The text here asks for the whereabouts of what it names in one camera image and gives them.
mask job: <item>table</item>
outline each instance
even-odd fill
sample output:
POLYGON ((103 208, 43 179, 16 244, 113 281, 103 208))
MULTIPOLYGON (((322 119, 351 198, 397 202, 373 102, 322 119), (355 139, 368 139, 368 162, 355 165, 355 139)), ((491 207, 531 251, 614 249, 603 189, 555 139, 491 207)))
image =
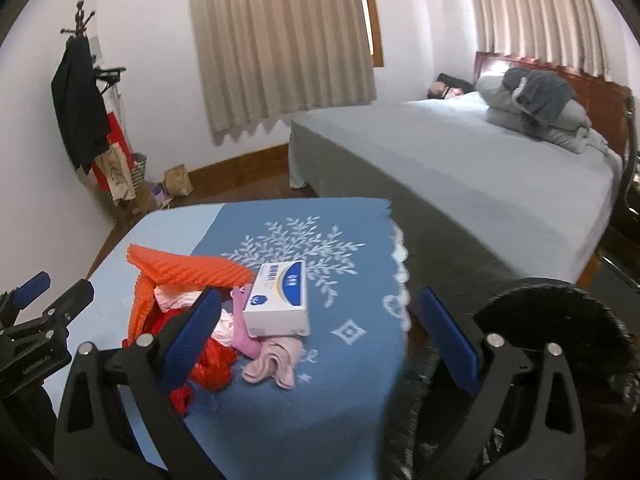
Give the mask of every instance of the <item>table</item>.
MULTIPOLYGON (((385 200, 290 199, 197 205, 143 219, 98 267, 94 302, 69 326, 73 352, 90 340, 116 348, 126 336, 138 275, 130 243, 178 254, 222 255, 253 269, 305 259, 311 335, 296 387, 234 380, 195 389, 186 423, 228 480, 376 478, 385 400, 404 359, 408 275, 402 233, 385 200)), ((45 388, 60 405, 68 367, 45 388)), ((122 391, 145 457, 162 465, 130 392, 122 391)))

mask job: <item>orange cloth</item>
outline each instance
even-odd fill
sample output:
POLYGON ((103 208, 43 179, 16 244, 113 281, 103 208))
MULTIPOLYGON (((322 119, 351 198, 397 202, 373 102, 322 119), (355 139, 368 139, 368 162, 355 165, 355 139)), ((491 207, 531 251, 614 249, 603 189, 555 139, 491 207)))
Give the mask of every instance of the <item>orange cloth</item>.
POLYGON ((254 274, 246 267, 216 256, 180 256, 131 244, 127 261, 141 271, 129 318, 129 344, 158 318, 160 309, 154 308, 156 285, 202 290, 206 286, 232 288, 254 280, 254 274))

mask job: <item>black coat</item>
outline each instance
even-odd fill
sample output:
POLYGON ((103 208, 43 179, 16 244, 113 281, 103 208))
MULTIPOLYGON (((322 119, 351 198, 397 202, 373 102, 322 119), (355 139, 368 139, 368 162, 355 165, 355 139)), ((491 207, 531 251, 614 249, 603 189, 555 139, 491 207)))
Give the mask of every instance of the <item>black coat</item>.
POLYGON ((111 131, 95 81, 89 40, 70 38, 51 81, 51 93, 66 152, 74 168, 82 166, 87 173, 94 158, 109 149, 111 131))

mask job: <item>gray bed sheet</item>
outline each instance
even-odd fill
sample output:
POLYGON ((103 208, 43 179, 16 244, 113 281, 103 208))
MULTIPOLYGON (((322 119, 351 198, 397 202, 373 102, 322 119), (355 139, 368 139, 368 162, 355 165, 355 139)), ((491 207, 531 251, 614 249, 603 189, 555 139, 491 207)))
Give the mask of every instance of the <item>gray bed sheet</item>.
POLYGON ((487 123, 481 99, 314 110, 292 122, 292 187, 391 200, 408 286, 473 276, 575 283, 616 199, 619 156, 487 123))

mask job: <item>wooden window frame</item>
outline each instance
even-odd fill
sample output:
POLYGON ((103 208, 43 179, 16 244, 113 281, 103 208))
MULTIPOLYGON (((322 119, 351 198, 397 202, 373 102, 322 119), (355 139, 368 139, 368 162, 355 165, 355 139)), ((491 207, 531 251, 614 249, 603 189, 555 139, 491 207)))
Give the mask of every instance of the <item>wooden window frame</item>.
POLYGON ((367 7, 369 7, 369 23, 371 25, 371 40, 373 43, 373 66, 378 68, 385 65, 385 59, 382 54, 382 35, 380 33, 376 0, 367 0, 367 7))

